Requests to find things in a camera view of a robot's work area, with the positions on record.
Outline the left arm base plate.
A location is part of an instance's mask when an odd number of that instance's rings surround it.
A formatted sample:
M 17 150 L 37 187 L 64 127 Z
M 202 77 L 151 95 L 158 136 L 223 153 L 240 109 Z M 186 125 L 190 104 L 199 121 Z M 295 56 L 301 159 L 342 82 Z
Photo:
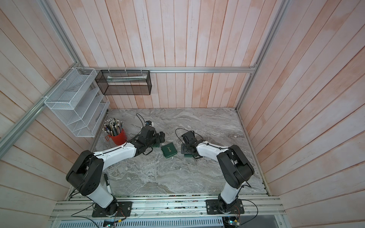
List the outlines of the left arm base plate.
M 129 217 L 131 214 L 132 204 L 133 203 L 131 201 L 112 201 L 109 206 L 102 208 L 95 203 L 92 217 Z

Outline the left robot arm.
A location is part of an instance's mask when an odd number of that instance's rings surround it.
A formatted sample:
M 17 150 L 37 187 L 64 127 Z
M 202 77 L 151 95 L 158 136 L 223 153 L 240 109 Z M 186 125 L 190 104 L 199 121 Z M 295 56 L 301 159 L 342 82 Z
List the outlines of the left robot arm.
M 147 148 L 163 142 L 165 133 L 157 132 L 153 126 L 146 125 L 133 139 L 120 146 L 94 153 L 83 151 L 67 173 L 66 181 L 112 216 L 117 210 L 117 200 L 101 184 L 103 171 L 120 161 L 139 156 Z

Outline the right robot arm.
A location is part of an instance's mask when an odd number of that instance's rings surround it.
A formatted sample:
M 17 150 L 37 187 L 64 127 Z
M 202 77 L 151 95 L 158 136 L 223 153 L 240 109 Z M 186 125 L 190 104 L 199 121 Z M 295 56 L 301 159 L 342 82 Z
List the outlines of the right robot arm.
M 224 147 L 197 139 L 195 131 L 187 131 L 182 136 L 182 151 L 193 158 L 207 157 L 217 161 L 226 181 L 218 201 L 224 205 L 232 205 L 238 198 L 242 186 L 254 175 L 255 170 L 237 145 Z

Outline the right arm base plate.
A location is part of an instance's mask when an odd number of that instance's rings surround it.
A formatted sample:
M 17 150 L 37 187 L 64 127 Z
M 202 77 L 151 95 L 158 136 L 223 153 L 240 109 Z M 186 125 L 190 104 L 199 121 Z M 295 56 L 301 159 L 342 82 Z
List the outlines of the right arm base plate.
M 205 203 L 208 215 L 244 214 L 244 208 L 241 199 L 236 199 L 234 202 L 230 204 L 227 204 L 222 199 L 208 199 L 205 201 Z

